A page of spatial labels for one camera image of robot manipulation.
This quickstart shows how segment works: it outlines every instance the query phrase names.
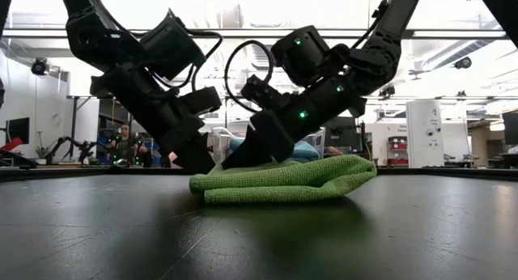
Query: folded towel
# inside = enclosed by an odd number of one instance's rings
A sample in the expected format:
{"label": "folded towel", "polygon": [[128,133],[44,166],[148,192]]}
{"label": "folded towel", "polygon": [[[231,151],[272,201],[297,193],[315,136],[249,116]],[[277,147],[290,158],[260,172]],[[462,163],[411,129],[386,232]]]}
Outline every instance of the folded towel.
{"label": "folded towel", "polygon": [[[235,151],[241,145],[241,143],[243,143],[243,141],[244,138],[232,138],[228,148],[230,151]],[[300,141],[295,144],[293,155],[291,155],[290,160],[306,163],[316,159],[321,159],[321,157],[318,154],[318,151],[316,151],[315,147],[305,141]]]}
{"label": "folded towel", "polygon": [[192,176],[193,193],[209,203],[310,202],[343,196],[376,176],[376,166],[357,155],[339,155],[310,163],[287,161],[254,168]]}

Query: white machine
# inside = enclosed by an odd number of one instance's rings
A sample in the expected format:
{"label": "white machine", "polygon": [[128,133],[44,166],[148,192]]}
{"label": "white machine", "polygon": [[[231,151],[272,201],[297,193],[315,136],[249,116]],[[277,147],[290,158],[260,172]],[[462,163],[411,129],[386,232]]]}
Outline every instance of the white machine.
{"label": "white machine", "polygon": [[443,133],[438,100],[406,104],[410,168],[444,166]]}

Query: computer monitor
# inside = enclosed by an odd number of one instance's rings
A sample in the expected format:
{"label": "computer monitor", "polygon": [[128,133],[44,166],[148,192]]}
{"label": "computer monitor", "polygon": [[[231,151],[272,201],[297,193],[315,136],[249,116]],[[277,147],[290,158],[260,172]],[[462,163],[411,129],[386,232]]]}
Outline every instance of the computer monitor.
{"label": "computer monitor", "polygon": [[504,113],[502,114],[502,118],[503,125],[505,126],[505,130],[503,131],[505,144],[518,144],[518,113]]}
{"label": "computer monitor", "polygon": [[335,117],[324,124],[325,146],[360,149],[360,135],[356,130],[356,121],[352,117]]}
{"label": "computer monitor", "polygon": [[29,143],[29,118],[20,118],[6,121],[6,144],[19,138],[23,144]]}

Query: desk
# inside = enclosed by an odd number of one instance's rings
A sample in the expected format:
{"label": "desk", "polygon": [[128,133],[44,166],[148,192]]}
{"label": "desk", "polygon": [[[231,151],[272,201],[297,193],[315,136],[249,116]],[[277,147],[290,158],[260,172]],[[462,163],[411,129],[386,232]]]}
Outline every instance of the desk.
{"label": "desk", "polygon": [[517,279],[518,184],[378,176],[312,204],[223,205],[188,176],[0,184],[0,279]]}

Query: green led light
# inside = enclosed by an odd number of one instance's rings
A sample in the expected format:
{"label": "green led light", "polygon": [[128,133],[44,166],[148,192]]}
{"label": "green led light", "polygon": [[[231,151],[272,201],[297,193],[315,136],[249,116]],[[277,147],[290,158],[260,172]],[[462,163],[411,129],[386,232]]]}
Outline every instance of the green led light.
{"label": "green led light", "polygon": [[306,118],[307,116],[308,116],[308,113],[306,111],[302,111],[299,113],[299,117],[302,119]]}

